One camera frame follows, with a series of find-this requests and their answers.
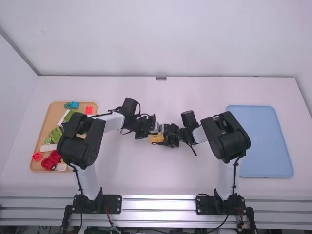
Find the teal toy block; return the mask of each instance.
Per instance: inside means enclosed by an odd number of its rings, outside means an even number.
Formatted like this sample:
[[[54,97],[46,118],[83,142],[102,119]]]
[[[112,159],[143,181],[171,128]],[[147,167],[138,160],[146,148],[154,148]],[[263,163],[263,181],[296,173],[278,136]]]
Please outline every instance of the teal toy block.
[[[64,108],[68,109],[68,110],[71,110],[71,109],[76,110],[79,108],[79,102],[72,101],[70,103],[66,103],[66,104],[64,104]]]

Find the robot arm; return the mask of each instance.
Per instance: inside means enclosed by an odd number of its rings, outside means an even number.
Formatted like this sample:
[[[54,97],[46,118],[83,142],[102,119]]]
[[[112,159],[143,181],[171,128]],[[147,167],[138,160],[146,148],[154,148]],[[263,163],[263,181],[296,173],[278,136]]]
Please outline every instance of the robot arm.
[[[179,147],[179,142],[182,141],[197,156],[193,146],[208,141],[213,154],[220,160],[219,185],[216,189],[218,196],[227,200],[231,194],[238,194],[238,181],[233,185],[239,175],[237,159],[244,157],[251,145],[246,131],[229,111],[202,119],[200,125],[193,111],[183,112],[181,117],[183,128],[175,124],[161,125],[163,139],[157,144]]]
[[[139,103],[126,98],[121,107],[109,110],[102,115],[87,116],[75,112],[66,124],[57,151],[64,162],[71,166],[76,173],[79,191],[77,195],[94,201],[101,195],[101,188],[94,167],[98,157],[103,134],[128,129],[135,132],[135,139],[143,139],[154,132],[158,132],[159,124],[155,115],[135,114]]]

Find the tabletop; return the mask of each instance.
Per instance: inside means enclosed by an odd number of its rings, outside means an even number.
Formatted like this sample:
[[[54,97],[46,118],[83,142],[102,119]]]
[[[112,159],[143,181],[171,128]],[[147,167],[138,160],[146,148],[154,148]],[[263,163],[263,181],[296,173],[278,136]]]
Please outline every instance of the tabletop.
[[[312,120],[295,78],[261,77],[39,77],[9,158],[0,177],[0,195],[58,196],[76,190],[72,173],[35,173],[29,161],[50,103],[92,101],[98,113],[137,100],[159,123],[182,126],[180,113],[193,110],[197,121],[229,105],[269,105],[278,120],[294,167],[290,179],[239,178],[240,193],[254,197],[312,197]],[[119,131],[103,136],[96,169],[106,194],[196,195],[213,193],[217,159],[209,144],[179,148],[151,145]]]

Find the white block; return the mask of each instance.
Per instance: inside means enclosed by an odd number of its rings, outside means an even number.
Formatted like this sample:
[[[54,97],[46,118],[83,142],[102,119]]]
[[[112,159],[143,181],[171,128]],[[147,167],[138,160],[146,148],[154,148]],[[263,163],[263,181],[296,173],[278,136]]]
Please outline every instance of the white block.
[[[54,171],[66,171],[67,164],[65,163],[58,163],[57,167],[54,169]]]
[[[41,145],[40,146],[40,152],[48,152],[52,150],[57,149],[57,144],[51,144],[51,145]]]
[[[58,122],[58,126],[60,127],[60,125],[63,123],[64,118],[66,117],[66,115],[68,114],[70,110],[66,110],[65,114],[63,115],[63,117],[60,119],[60,121]]]

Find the red toy block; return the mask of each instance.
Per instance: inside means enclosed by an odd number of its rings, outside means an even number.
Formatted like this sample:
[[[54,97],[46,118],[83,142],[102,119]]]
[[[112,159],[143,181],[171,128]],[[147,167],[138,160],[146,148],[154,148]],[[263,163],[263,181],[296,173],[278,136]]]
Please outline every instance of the red toy block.
[[[56,150],[50,153],[50,156],[42,160],[41,167],[44,169],[51,171],[57,167],[57,164],[60,162],[61,155],[58,154]]]
[[[41,167],[43,167],[48,171],[51,171],[56,168],[56,163],[52,161],[49,157],[47,157],[44,160],[42,160]]]
[[[55,163],[59,163],[61,158],[62,156],[59,155],[56,150],[52,151],[49,156],[49,159],[51,159]]]
[[[92,106],[87,106],[85,113],[86,113],[86,115],[91,115],[92,114]]]
[[[42,154],[40,154],[39,152],[37,152],[37,153],[35,153],[35,154],[33,155],[33,159],[34,159],[35,162],[40,161],[42,158],[43,158],[43,156],[42,156]]]

